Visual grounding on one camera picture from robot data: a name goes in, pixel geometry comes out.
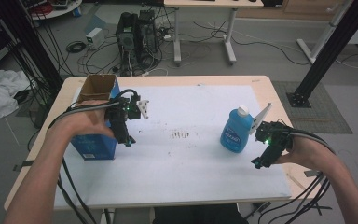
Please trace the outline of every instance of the bottle label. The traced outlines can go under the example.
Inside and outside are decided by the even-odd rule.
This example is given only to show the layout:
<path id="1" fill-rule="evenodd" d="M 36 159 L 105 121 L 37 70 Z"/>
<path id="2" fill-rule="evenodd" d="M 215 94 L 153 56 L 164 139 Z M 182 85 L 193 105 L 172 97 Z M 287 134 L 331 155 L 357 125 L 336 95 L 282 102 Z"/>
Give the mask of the bottle label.
<path id="1" fill-rule="evenodd" d="M 238 135 L 229 127 L 225 129 L 224 133 L 226 137 L 226 141 L 231 144 L 235 145 L 235 147 L 239 147 L 241 145 L 241 139 L 238 137 Z"/>

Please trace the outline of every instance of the cardboard box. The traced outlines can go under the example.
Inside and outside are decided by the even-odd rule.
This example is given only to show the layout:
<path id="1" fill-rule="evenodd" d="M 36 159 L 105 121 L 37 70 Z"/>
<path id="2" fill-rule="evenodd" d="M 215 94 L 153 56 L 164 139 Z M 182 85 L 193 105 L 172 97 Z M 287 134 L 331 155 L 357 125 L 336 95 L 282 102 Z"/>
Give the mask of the cardboard box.
<path id="1" fill-rule="evenodd" d="M 77 101 L 109 100 L 119 93 L 115 75 L 88 75 Z M 115 157 L 117 141 L 114 138 L 100 134 L 78 135 L 72 138 L 71 143 L 85 161 L 112 160 Z"/>

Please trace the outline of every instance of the person's arm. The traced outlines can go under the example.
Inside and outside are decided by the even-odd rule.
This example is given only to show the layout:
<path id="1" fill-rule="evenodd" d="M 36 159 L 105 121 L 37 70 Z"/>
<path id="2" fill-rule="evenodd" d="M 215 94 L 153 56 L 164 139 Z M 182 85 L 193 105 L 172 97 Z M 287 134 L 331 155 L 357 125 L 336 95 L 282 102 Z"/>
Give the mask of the person's arm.
<path id="1" fill-rule="evenodd" d="M 51 223 L 63 154 L 73 136 L 88 133 L 114 137 L 104 124 L 104 110 L 63 117 L 48 129 L 43 146 L 7 209 L 5 223 Z"/>
<path id="2" fill-rule="evenodd" d="M 304 137 L 296 136 L 292 149 L 276 163 L 292 162 L 322 171 L 336 194 L 345 223 L 358 223 L 358 188 L 346 165 L 327 147 Z"/>

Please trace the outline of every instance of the blue bottle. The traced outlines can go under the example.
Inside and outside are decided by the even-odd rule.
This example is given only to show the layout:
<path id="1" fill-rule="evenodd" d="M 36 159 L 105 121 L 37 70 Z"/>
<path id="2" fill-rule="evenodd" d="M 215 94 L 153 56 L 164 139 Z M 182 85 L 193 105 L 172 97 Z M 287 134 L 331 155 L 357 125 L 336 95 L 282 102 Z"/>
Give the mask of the blue bottle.
<path id="1" fill-rule="evenodd" d="M 233 152 L 240 153 L 248 143 L 253 118 L 246 106 L 240 105 L 229 113 L 229 119 L 220 136 L 220 143 Z"/>

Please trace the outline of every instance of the floor mat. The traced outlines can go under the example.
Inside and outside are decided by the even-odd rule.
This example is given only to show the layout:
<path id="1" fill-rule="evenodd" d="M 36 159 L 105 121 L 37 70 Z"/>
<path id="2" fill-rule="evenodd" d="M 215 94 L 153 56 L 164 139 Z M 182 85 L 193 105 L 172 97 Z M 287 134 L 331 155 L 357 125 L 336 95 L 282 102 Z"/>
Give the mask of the floor mat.
<path id="1" fill-rule="evenodd" d="M 299 82 L 272 82 L 294 128 L 311 133 L 353 133 L 323 84 L 319 83 L 309 98 L 311 108 L 291 107 L 287 92 L 294 92 Z"/>

